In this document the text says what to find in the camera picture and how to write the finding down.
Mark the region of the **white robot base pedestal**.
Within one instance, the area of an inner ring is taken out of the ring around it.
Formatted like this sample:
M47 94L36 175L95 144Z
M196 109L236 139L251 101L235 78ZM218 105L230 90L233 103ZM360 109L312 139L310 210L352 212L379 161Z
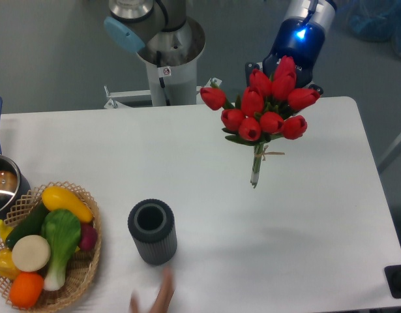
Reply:
M187 15L185 1L109 1L108 6L104 28L145 63L152 105L195 104L205 33Z

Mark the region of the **blurred human hand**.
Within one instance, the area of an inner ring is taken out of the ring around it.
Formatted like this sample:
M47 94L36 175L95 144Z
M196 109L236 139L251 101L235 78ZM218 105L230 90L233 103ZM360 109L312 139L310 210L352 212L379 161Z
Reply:
M170 307L170 303L175 292L175 284L173 272L169 267L164 268L162 272L162 283L160 289L153 302L149 312L152 313L166 313ZM138 313L141 312L138 296L136 292L131 294L129 303L129 312Z

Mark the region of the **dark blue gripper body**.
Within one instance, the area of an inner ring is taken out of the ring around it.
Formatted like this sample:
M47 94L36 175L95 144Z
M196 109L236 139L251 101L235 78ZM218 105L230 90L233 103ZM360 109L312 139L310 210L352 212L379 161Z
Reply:
M325 42L323 28L304 24L299 18L288 18L280 26L273 47L263 60L263 72L274 73L283 56L292 57L296 66L296 87L305 87L312 81L313 68Z

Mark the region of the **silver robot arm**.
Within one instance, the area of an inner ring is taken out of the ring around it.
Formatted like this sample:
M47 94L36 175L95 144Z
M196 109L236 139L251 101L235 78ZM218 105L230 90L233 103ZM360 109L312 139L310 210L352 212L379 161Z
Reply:
M246 63L247 85L254 69L270 76L283 56L292 57L296 66L298 88L311 88L320 95L323 89L313 82L313 68L336 14L334 1L292 1L273 46L262 63Z

